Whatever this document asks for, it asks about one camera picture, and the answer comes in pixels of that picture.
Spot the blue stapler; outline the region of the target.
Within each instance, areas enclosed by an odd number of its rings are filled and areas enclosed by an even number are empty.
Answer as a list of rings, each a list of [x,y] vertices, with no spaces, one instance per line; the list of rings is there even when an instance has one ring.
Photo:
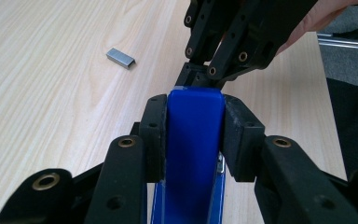
[[[151,224],[222,223],[224,113],[218,89],[178,86],[170,92],[165,179],[155,186]]]

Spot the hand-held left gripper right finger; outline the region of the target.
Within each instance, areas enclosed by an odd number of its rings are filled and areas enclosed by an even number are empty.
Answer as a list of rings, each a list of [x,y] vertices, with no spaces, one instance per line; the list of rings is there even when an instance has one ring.
[[[320,170],[300,145],[265,135],[265,126],[238,98],[225,97],[221,152],[237,182],[253,182],[265,224],[358,224],[345,183]]]

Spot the aluminium floor rail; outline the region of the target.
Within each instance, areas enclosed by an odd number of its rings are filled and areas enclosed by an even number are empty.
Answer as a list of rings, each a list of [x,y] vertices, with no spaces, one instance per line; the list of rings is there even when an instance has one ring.
[[[358,39],[335,37],[328,34],[317,34],[321,46],[358,49]]]

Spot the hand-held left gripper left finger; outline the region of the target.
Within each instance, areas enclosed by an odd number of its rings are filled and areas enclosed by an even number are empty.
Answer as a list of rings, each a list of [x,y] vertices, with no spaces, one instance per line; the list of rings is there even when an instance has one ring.
[[[110,144],[85,224],[146,224],[147,185],[165,177],[167,96],[151,97],[133,133]]]

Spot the strip of metal staples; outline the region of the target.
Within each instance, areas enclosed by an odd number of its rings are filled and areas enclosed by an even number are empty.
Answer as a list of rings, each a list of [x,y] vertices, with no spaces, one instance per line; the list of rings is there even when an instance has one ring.
[[[130,69],[133,65],[135,65],[135,60],[131,56],[115,48],[108,50],[106,57],[126,69]]]

